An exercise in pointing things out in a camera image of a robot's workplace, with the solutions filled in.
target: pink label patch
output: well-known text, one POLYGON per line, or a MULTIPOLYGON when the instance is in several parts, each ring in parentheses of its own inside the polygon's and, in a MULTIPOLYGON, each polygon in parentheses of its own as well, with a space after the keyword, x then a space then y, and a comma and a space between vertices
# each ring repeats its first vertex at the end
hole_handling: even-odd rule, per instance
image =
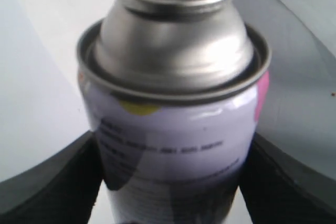
POLYGON ((257 83, 258 104, 257 104, 255 115, 254 115, 254 119, 256 122, 259 120, 259 116, 260 116, 262 107, 264 105, 265 99, 266 99, 268 86, 269 86, 269 72, 267 71, 257 83))

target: can label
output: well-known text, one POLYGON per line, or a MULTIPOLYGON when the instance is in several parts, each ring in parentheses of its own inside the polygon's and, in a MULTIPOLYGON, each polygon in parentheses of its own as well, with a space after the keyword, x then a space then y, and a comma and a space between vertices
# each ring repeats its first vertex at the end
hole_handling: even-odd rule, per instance
POLYGON ((159 107, 80 82, 116 223, 221 223, 256 128, 257 85, 221 102, 159 107))

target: aerosol can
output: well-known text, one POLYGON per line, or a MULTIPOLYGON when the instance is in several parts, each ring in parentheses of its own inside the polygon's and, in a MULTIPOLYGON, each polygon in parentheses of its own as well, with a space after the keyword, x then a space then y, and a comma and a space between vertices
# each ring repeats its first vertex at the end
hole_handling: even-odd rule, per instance
POLYGON ((270 64, 232 0, 116 0, 78 61, 114 223, 222 223, 270 64))

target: yellow label patch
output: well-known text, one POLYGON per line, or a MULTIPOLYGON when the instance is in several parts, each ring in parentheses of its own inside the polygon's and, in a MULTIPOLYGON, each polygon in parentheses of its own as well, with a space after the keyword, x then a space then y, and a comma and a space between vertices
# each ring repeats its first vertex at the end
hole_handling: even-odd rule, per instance
POLYGON ((159 106, 119 101, 120 105, 133 115, 150 115, 160 109, 159 106))

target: spray can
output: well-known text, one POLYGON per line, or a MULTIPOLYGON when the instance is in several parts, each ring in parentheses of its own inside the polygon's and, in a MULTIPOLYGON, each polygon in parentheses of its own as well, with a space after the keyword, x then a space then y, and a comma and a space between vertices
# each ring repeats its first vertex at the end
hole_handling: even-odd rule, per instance
POLYGON ((78 62, 115 223, 221 223, 270 64, 232 0, 116 0, 78 62))

